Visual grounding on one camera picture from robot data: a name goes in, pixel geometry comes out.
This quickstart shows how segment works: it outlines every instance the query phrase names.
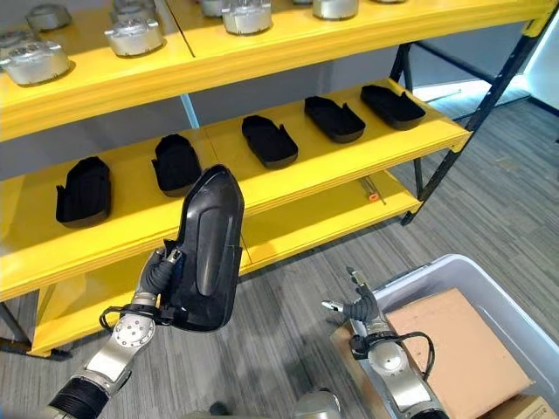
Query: silver metal part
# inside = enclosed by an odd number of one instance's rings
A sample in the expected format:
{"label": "silver metal part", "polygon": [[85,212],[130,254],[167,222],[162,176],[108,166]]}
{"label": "silver metal part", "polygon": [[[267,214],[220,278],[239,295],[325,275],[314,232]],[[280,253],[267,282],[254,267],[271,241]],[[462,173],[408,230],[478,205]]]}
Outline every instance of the silver metal part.
{"label": "silver metal part", "polygon": [[322,301],[321,302],[323,307],[326,307],[328,310],[332,310],[333,312],[340,312],[343,313],[343,304],[336,303],[335,301]]}
{"label": "silver metal part", "polygon": [[21,44],[38,41],[35,34],[28,30],[0,31],[0,59]]}
{"label": "silver metal part", "polygon": [[72,16],[60,4],[45,3],[35,6],[27,15],[27,23],[35,31],[51,31],[70,24]]}
{"label": "silver metal part", "polygon": [[202,0],[202,14],[206,17],[221,17],[224,8],[223,0]]}
{"label": "silver metal part", "polygon": [[338,398],[329,391],[303,395],[293,411],[293,419],[342,419]]}
{"label": "silver metal part", "polygon": [[33,417],[26,416],[25,418],[26,419],[75,419],[74,416],[61,412],[60,410],[55,409],[53,406],[46,406],[42,408],[38,416],[33,416]]}
{"label": "silver metal part", "polygon": [[159,24],[155,20],[131,19],[117,22],[105,31],[108,43],[119,57],[133,57],[156,50],[163,44]]}
{"label": "silver metal part", "polygon": [[[155,306],[149,292],[136,292],[132,304]],[[89,380],[114,395],[129,377],[134,357],[153,339],[155,322],[138,314],[125,314],[114,326],[105,346],[74,377]]]}
{"label": "silver metal part", "polygon": [[235,35],[251,35],[272,26],[270,0],[224,0],[225,30]]}
{"label": "silver metal part", "polygon": [[55,79],[70,70],[62,47],[54,42],[27,42],[12,49],[0,66],[21,86]]}
{"label": "silver metal part", "polygon": [[131,3],[145,4],[146,7],[155,8],[155,0],[113,0],[113,9],[122,9],[124,6]]}
{"label": "silver metal part", "polygon": [[151,3],[141,1],[130,1],[115,7],[110,13],[113,23],[126,22],[132,19],[157,20],[157,11]]}
{"label": "silver metal part", "polygon": [[406,352],[397,343],[375,345],[369,352],[369,364],[384,381],[400,412],[431,401],[424,381],[411,368]]}
{"label": "silver metal part", "polygon": [[357,14],[358,0],[313,0],[313,14],[320,19],[347,19]]}

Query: shelf bracket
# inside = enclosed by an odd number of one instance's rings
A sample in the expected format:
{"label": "shelf bracket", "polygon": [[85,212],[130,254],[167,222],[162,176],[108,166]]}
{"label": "shelf bracket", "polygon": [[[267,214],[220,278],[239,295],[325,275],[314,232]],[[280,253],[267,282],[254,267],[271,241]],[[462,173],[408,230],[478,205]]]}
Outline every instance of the shelf bracket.
{"label": "shelf bracket", "polygon": [[394,59],[394,65],[392,66],[392,71],[390,71],[390,78],[396,81],[400,81],[402,77],[402,72],[404,71],[404,60],[410,52],[411,44],[401,44],[398,46],[398,51],[396,53],[396,58]]}
{"label": "shelf bracket", "polygon": [[[402,72],[404,73],[404,86],[411,94],[413,94],[413,78],[411,76],[411,65],[410,65],[410,47],[411,44],[407,44],[408,47],[403,48],[400,52],[400,66],[402,67]],[[421,157],[413,160],[413,170],[416,177],[416,196],[419,196],[423,192],[423,171],[421,169]]]}

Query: yellow shelf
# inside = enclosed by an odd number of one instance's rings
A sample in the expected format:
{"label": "yellow shelf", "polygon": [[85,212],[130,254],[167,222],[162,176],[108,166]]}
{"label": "yellow shelf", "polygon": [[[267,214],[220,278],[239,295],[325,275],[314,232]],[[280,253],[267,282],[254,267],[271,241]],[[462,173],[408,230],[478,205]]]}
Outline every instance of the yellow shelf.
{"label": "yellow shelf", "polygon": [[386,171],[371,176],[383,197],[370,203],[358,181],[251,216],[243,239],[254,271],[388,218],[415,212],[420,202]]}
{"label": "yellow shelf", "polygon": [[[399,85],[384,81],[397,92]],[[442,148],[459,149],[469,133],[430,109],[411,131],[395,131],[359,100],[359,89],[330,95],[347,101],[367,123],[363,137],[350,144],[330,141],[303,113],[302,102],[261,112],[284,123],[299,145],[288,168],[265,169],[246,145],[241,119],[183,134],[203,167],[222,162],[237,177],[245,197],[245,216],[253,216],[305,196],[333,188]],[[67,229],[56,222],[56,185],[66,182],[71,161],[0,183],[0,301],[75,277],[160,246],[178,229],[182,199],[157,187],[151,159],[159,139],[100,155],[111,169],[113,208],[104,223]]]}
{"label": "yellow shelf", "polygon": [[[370,203],[359,182],[289,203],[243,223],[240,274],[379,223],[419,201],[388,172],[371,176],[386,204]],[[127,304],[149,252],[41,289],[31,354],[48,351],[98,332],[99,315],[108,306]]]}
{"label": "yellow shelf", "polygon": [[[101,330],[99,316],[109,306],[130,302],[150,252],[42,288],[30,354],[48,351]],[[246,251],[241,269],[249,264]],[[118,315],[109,316],[114,324]]]}
{"label": "yellow shelf", "polygon": [[[389,79],[376,84],[390,87],[397,93],[404,90]],[[427,112],[424,121],[410,131],[396,131],[361,101],[360,91],[357,87],[325,95],[340,105],[347,102],[367,124],[363,136],[349,144],[329,140],[305,115],[303,101],[258,112],[276,125],[284,124],[299,146],[295,163],[282,170],[264,168],[250,151],[241,133],[242,117],[205,128],[217,159],[231,169],[240,183],[247,216],[443,148],[459,150],[470,135],[419,100],[417,102]]]}
{"label": "yellow shelf", "polygon": [[[204,132],[182,134],[203,168],[217,163]],[[151,159],[158,142],[100,155],[111,170],[113,204],[110,217],[91,228],[67,229],[54,217],[56,185],[66,183],[76,161],[0,184],[0,301],[153,250],[176,234],[183,200],[168,198],[157,187]]]}
{"label": "yellow shelf", "polygon": [[193,0],[167,0],[196,59],[191,91],[347,57],[392,45],[544,17],[556,0],[360,0],[357,16],[323,21],[293,0],[273,0],[273,27],[228,34]]}
{"label": "yellow shelf", "polygon": [[[107,8],[74,12],[74,24],[49,32],[76,68],[42,86],[15,86],[0,74],[0,141],[49,127],[244,79],[403,42],[498,24],[543,19],[556,0],[362,0],[359,14],[327,22],[292,0],[273,1],[273,27],[254,37],[225,33],[193,0],[157,0],[167,44],[141,58],[117,58],[103,31]],[[176,19],[181,30],[176,26]]]}
{"label": "yellow shelf", "polygon": [[113,25],[109,6],[75,11],[71,25],[41,33],[61,44],[75,67],[59,80],[32,87],[1,73],[0,141],[179,94],[173,85],[192,54],[164,0],[156,5],[166,44],[144,57],[118,58],[111,51],[104,34]]}

